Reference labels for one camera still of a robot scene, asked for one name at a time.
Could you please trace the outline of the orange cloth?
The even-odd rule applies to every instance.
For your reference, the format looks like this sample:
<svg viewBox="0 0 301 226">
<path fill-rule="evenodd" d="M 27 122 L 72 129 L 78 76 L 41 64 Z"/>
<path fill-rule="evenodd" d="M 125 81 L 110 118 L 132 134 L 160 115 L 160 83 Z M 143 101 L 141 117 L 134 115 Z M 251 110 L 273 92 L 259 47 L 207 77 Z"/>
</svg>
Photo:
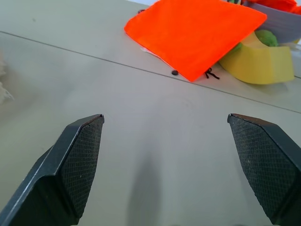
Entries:
<svg viewBox="0 0 301 226">
<path fill-rule="evenodd" d="M 124 30 L 194 82 L 266 19 L 262 12 L 223 0 L 158 0 Z"/>
</svg>

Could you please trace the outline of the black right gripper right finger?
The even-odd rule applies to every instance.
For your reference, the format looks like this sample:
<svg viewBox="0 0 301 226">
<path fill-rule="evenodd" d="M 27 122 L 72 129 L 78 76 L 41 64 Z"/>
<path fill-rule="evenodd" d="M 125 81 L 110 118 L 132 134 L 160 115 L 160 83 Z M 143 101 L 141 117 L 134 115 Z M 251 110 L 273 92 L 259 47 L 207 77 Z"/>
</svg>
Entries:
<svg viewBox="0 0 301 226">
<path fill-rule="evenodd" d="M 229 114 L 242 170 L 272 224 L 301 226 L 301 147 L 278 125 Z"/>
</svg>

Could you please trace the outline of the black thread scrap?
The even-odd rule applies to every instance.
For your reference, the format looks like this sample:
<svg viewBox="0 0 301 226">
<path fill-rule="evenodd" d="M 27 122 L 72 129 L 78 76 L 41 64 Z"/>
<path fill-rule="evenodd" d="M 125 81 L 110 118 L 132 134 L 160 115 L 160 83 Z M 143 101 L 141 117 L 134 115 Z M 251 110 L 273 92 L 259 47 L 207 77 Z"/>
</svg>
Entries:
<svg viewBox="0 0 301 226">
<path fill-rule="evenodd" d="M 218 76 L 216 76 L 213 72 L 212 72 L 212 68 L 209 68 L 209 69 L 207 69 L 206 71 L 205 71 L 205 76 L 206 76 L 206 78 L 207 79 L 209 79 L 209 76 L 212 76 L 212 77 L 214 77 L 214 78 L 216 78 L 216 79 L 220 79 L 220 77 L 218 77 Z"/>
</svg>

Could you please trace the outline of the gray bowl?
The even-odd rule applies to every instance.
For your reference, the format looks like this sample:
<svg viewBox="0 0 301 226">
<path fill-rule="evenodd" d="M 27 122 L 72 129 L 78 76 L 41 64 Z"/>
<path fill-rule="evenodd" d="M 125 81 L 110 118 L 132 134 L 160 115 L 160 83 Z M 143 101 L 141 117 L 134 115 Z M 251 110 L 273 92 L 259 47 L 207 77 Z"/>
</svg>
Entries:
<svg viewBox="0 0 301 226">
<path fill-rule="evenodd" d="M 272 32 L 278 43 L 289 43 L 301 38 L 301 15 L 293 14 L 257 3 L 245 1 L 243 6 L 267 15 L 267 20 L 257 30 Z"/>
</svg>

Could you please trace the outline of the yellow banana toy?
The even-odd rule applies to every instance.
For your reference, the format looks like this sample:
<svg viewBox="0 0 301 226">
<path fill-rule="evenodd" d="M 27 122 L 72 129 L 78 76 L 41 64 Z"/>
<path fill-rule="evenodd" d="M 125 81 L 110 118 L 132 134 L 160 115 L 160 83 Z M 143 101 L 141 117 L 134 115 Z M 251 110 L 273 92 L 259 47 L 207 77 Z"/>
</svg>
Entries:
<svg viewBox="0 0 301 226">
<path fill-rule="evenodd" d="M 251 33 L 237 50 L 219 60 L 224 70 L 240 81 L 268 85 L 294 79 L 293 61 L 289 47 L 269 47 Z"/>
</svg>

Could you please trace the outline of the green round object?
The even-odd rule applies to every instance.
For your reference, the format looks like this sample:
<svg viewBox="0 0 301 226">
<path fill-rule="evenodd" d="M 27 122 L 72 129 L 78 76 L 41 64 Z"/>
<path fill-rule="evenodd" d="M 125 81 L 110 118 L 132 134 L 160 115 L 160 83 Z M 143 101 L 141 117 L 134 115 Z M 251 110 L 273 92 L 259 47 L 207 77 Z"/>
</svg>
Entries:
<svg viewBox="0 0 301 226">
<path fill-rule="evenodd" d="M 257 30 L 254 32 L 258 40 L 268 47 L 277 47 L 278 41 L 276 36 L 268 30 Z"/>
</svg>

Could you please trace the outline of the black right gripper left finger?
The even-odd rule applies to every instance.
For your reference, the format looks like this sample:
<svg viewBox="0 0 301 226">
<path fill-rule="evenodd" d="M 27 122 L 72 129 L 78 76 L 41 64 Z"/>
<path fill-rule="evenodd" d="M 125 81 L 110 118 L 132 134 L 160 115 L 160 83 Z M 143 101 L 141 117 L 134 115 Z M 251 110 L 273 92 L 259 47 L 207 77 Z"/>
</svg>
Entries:
<svg viewBox="0 0 301 226">
<path fill-rule="evenodd" d="M 79 119 L 37 159 L 0 212 L 0 226 L 75 226 L 95 178 L 104 116 Z"/>
</svg>

